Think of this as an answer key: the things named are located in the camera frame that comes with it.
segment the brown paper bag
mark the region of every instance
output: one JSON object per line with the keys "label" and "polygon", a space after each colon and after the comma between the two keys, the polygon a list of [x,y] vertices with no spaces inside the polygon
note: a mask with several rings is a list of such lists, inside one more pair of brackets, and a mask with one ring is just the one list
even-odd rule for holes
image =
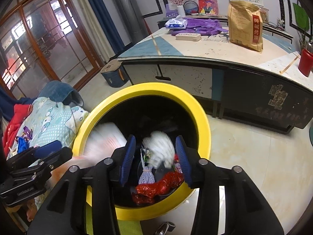
{"label": "brown paper bag", "polygon": [[231,42],[258,52],[263,50],[263,22],[256,5],[246,1],[230,1],[228,25]]}

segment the screw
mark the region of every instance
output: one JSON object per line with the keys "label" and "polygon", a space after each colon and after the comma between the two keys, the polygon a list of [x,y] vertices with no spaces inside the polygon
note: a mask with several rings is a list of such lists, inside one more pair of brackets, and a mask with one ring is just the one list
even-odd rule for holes
{"label": "screw", "polygon": [[234,166],[234,167],[233,167],[233,170],[234,170],[236,173],[242,172],[242,168],[241,168],[240,166]]}
{"label": "screw", "polygon": [[69,168],[70,172],[76,172],[78,170],[78,167],[76,165],[73,165]]}
{"label": "screw", "polygon": [[104,164],[109,165],[109,164],[112,164],[112,163],[113,163],[113,159],[110,158],[110,157],[108,157],[108,158],[105,158],[105,159],[103,160],[103,162],[104,162]]}
{"label": "screw", "polygon": [[207,164],[209,163],[209,161],[206,160],[206,159],[204,159],[204,158],[201,158],[201,159],[199,160],[199,163],[200,163],[201,165],[207,165]]}

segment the black cabinet door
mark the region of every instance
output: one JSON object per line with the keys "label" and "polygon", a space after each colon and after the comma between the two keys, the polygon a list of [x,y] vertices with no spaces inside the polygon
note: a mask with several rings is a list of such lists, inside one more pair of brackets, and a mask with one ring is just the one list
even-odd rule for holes
{"label": "black cabinet door", "polygon": [[272,76],[227,69],[222,105],[303,129],[313,117],[313,93]]}

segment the green mat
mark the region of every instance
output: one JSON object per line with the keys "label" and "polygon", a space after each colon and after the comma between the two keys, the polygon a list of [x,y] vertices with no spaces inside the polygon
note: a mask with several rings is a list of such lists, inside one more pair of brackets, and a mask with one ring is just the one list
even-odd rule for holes
{"label": "green mat", "polygon": [[293,3],[294,10],[295,10],[295,21],[297,25],[302,28],[303,30],[309,30],[309,16],[306,14],[306,11],[301,6]]}
{"label": "green mat", "polygon": [[[139,221],[122,221],[118,220],[121,235],[142,235],[142,230]],[[92,209],[89,204],[86,203],[86,232],[93,235],[92,227]]]}

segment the red clothing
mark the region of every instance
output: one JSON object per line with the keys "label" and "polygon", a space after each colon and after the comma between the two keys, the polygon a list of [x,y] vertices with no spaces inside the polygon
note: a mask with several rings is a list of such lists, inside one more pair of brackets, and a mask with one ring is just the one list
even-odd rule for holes
{"label": "red clothing", "polygon": [[4,154],[7,156],[10,149],[13,146],[15,137],[18,133],[18,129],[21,127],[23,121],[32,113],[31,104],[15,104],[14,105],[14,116],[7,126],[4,132],[2,143],[4,146]]}

